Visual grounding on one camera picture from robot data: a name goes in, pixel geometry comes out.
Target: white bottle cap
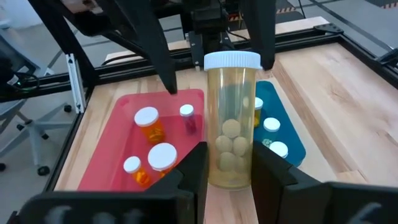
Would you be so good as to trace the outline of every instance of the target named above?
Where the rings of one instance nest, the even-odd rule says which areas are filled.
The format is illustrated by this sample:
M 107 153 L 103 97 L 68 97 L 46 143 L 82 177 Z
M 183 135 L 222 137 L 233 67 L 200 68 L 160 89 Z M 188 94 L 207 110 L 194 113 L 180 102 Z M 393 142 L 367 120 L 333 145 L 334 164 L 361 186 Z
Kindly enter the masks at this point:
M 180 115 L 181 116 L 191 116 L 191 115 L 193 115 L 193 106 L 192 105 L 182 105 L 180 107 Z
M 141 161 L 137 156 L 128 157 L 123 164 L 124 171 L 126 171 L 129 174 L 137 172 L 140 167 L 141 167 Z
M 148 154 L 148 162 L 152 169 L 163 171 L 172 167 L 177 161 L 177 150 L 169 143 L 154 146 Z
M 151 106 L 140 109 L 134 116 L 134 121 L 140 127 L 148 127 L 159 118 L 159 112 Z
M 254 100 L 254 109 L 255 110 L 261 109 L 262 108 L 262 104 L 263 104 L 262 99 L 256 97 L 256 99 Z
M 266 118 L 262 125 L 268 132 L 277 132 L 280 128 L 280 122 L 276 118 Z
M 287 157 L 287 154 L 289 153 L 286 144 L 279 141 L 271 143 L 269 149 L 284 159 Z
M 261 56 L 254 52 L 227 50 L 205 55 L 205 71 L 213 68 L 262 69 Z

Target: cable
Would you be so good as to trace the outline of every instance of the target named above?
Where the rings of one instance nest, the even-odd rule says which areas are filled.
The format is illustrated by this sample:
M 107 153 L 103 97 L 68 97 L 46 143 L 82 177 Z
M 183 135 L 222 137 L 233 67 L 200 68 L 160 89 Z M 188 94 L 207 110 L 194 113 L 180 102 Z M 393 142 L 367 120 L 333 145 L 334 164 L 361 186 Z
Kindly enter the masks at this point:
M 39 88 L 40 86 L 40 80 L 39 78 L 37 78 L 37 76 L 30 74 L 30 73 L 26 73 L 26 72 L 15 72 L 11 69 L 11 67 L 9 67 L 9 65 L 5 65 L 5 64 L 0 64 L 0 70 L 1 73 L 0 75 L 4 75 L 5 77 L 10 76 L 9 78 L 11 78 L 12 76 L 16 76 L 18 78 L 18 81 L 13 84 L 13 85 L 8 85 L 11 88 L 13 88 L 14 90 L 17 91 L 32 91 L 32 90 L 36 90 Z M 36 86 L 34 87 L 28 87 L 28 88 L 20 88 L 20 86 L 24 86 L 24 83 L 30 79 L 33 78 L 34 80 L 36 80 Z
M 241 35 L 238 35 L 238 34 L 234 34 L 234 33 L 232 33 L 232 32 L 229 31 L 229 30 L 227 30 L 226 32 L 229 33 L 229 34 L 231 34 L 231 35 L 234 35 L 235 37 L 239 37 L 239 38 L 242 38 L 242 39 L 244 39 L 244 40 L 249 40 L 249 39 L 245 38 L 244 36 L 241 36 Z
M 111 58 L 111 59 L 109 59 L 109 60 L 104 61 L 104 62 L 101 64 L 101 66 L 102 66 L 102 65 L 107 65 L 107 64 L 109 64 L 109 63 L 111 63 L 111 62 L 114 62 L 114 61 L 116 61 L 116 60 L 121 60 L 121 59 L 136 57 L 136 56 L 138 56 L 138 55 L 137 55 L 137 54 L 130 54 L 130 55 L 122 55 L 122 56 L 114 57 L 114 58 Z
M 18 91 L 32 91 L 32 90 L 36 90 L 39 88 L 40 86 L 40 80 L 37 76 L 33 75 L 33 74 L 29 74 L 29 73 L 24 73 L 24 72 L 14 72 L 14 75 L 16 77 L 18 77 L 20 80 L 23 80 L 23 82 L 25 82 L 28 78 L 33 78 L 34 80 L 36 80 L 36 86 L 35 87 L 30 87 L 30 88 L 19 88 L 15 85 L 11 85 L 15 90 Z M 19 86 L 23 86 L 23 83 L 21 83 L 20 81 L 17 82 Z
M 304 10 L 303 10 L 303 5 L 301 5 L 301 0 L 298 0 L 298 3 L 300 4 L 301 13 L 303 14 L 304 19 L 306 19 L 307 17 L 305 17 L 305 13 L 304 13 Z

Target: chair wheel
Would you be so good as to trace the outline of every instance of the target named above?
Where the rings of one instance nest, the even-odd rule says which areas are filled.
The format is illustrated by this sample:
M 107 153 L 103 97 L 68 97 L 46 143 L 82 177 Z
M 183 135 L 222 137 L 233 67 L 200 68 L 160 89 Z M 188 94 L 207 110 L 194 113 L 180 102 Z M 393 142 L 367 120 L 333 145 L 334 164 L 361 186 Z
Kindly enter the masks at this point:
M 21 125 L 21 124 L 17 124 L 17 129 L 22 131 L 24 129 L 25 126 Z
M 65 105 L 65 106 L 63 107 L 63 110 L 64 110 L 65 112 L 67 112 L 67 113 L 70 113 L 70 112 L 72 112 L 72 106 L 71 106 L 71 105 Z
M 50 173 L 50 168 L 48 166 L 42 166 L 37 169 L 37 174 L 40 176 L 47 175 Z
M 42 139 L 47 140 L 50 136 L 48 136 L 48 134 L 43 134 L 42 135 Z
M 3 172 L 6 169 L 6 165 L 3 163 L 0 163 L 0 172 Z

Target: wooden surface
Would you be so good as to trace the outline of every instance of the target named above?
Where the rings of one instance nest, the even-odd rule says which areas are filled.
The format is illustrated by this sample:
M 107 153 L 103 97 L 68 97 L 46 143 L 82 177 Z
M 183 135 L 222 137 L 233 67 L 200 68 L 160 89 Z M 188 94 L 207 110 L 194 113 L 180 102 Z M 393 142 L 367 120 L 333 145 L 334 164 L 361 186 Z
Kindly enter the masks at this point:
M 277 32 L 326 22 L 321 17 L 287 22 Z M 206 93 L 205 72 L 184 70 L 177 77 L 179 89 Z M 258 72 L 257 79 L 273 83 L 307 150 L 302 171 L 320 181 L 398 186 L 398 91 L 342 46 L 277 54 L 272 71 Z M 119 97 L 164 90 L 158 76 L 96 87 L 55 189 L 78 187 Z M 228 192 L 209 185 L 205 221 L 258 223 L 251 189 Z

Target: wooden table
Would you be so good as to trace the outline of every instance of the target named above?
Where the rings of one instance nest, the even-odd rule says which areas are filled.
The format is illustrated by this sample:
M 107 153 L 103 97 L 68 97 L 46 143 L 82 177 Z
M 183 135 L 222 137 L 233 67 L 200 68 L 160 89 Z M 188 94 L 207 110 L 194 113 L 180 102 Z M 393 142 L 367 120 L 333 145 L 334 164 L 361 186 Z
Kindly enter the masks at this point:
M 325 23 L 322 17 L 286 22 L 276 32 Z M 245 30 L 239 34 L 247 36 Z M 169 44 L 185 47 L 185 41 Z M 277 54 L 272 71 L 258 72 L 257 79 L 274 84 L 307 150 L 302 171 L 320 181 L 398 186 L 398 91 L 346 49 L 328 44 Z M 179 89 L 207 91 L 205 72 L 179 71 L 177 82 Z M 78 187 L 116 100 L 152 91 L 165 91 L 158 76 L 95 88 L 55 190 Z M 205 220 L 258 223 L 251 189 L 209 186 Z

